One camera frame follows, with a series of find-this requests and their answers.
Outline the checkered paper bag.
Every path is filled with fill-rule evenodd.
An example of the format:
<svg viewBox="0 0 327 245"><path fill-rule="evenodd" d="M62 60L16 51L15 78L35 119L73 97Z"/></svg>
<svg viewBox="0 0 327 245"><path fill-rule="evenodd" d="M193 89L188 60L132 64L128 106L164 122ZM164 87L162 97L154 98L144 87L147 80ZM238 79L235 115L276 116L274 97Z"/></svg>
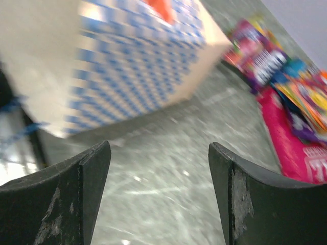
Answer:
<svg viewBox="0 0 327 245"><path fill-rule="evenodd" d="M1 61L66 138L186 100L231 43L200 1L1 1Z"/></svg>

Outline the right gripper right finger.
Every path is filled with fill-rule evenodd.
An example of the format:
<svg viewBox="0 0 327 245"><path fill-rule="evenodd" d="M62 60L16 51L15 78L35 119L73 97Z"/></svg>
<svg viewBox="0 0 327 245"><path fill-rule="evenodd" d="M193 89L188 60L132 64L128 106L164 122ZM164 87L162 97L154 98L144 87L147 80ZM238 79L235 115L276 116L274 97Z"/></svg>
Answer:
<svg viewBox="0 0 327 245"><path fill-rule="evenodd" d="M274 173L216 142L208 161L226 244L326 244L326 185Z"/></svg>

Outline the green snack packet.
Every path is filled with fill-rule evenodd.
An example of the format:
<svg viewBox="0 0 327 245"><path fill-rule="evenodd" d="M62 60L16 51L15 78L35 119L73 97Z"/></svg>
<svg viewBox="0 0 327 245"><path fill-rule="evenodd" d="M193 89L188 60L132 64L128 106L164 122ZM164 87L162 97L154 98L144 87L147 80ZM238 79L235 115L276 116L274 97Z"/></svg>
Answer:
<svg viewBox="0 0 327 245"><path fill-rule="evenodd" d="M261 15L254 15L249 21L263 36L265 36L270 42L282 49L280 42L275 35L267 28L266 23Z"/></svg>

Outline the purple chocolate pack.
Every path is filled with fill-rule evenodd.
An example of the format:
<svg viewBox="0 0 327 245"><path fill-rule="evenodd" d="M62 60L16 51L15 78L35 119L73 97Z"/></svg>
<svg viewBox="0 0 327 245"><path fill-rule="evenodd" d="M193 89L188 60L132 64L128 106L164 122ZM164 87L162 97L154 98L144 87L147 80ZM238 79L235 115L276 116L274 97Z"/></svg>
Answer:
<svg viewBox="0 0 327 245"><path fill-rule="evenodd" d="M223 60L244 77L253 94L260 92L289 60L289 56L242 19L230 33L233 44Z"/></svg>

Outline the blue snack packet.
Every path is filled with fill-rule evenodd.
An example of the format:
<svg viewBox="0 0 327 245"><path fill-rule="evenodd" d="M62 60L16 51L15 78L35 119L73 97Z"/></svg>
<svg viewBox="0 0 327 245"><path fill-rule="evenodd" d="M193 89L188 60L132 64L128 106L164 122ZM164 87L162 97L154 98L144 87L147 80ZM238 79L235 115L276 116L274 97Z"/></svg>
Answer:
<svg viewBox="0 0 327 245"><path fill-rule="evenodd" d="M308 72L308 66L302 59L290 59L278 70L270 80L270 84L285 84L291 79L310 79L312 75Z"/></svg>

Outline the purple snack pack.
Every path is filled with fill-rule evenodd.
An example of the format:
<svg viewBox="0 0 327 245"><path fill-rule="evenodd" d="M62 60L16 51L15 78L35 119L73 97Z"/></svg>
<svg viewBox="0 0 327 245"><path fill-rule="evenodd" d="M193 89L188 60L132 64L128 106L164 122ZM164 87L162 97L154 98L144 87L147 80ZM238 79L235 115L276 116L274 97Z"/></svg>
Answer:
<svg viewBox="0 0 327 245"><path fill-rule="evenodd" d="M313 131L309 124L297 113L286 107L292 133L301 141L319 143L326 146L326 133L319 134Z"/></svg>

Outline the orange snack packet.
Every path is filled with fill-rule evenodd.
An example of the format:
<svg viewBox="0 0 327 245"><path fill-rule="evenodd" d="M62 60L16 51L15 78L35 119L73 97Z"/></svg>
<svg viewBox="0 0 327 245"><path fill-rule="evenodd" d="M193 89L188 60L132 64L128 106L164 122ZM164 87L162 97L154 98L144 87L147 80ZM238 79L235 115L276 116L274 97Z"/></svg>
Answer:
<svg viewBox="0 0 327 245"><path fill-rule="evenodd" d="M286 76L285 82L276 82L274 87L300 110L315 132L326 133L325 83Z"/></svg>

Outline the pink crisps bag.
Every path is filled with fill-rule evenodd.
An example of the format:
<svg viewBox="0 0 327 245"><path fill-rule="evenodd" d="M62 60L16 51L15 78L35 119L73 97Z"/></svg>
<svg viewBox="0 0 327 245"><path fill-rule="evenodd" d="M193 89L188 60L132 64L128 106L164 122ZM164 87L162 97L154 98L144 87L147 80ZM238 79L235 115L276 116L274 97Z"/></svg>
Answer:
<svg viewBox="0 0 327 245"><path fill-rule="evenodd" d="M326 148L304 144L291 131L282 100L272 88L256 98L270 141L284 176L313 184L326 183Z"/></svg>

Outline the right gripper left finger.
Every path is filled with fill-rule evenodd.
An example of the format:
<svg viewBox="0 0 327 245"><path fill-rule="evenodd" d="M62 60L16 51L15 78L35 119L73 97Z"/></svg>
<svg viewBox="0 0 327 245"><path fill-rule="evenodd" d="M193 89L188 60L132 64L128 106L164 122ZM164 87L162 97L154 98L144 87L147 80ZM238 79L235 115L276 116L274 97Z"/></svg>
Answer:
<svg viewBox="0 0 327 245"><path fill-rule="evenodd" d="M1 244L90 244L108 175L108 141L1 186Z"/></svg>

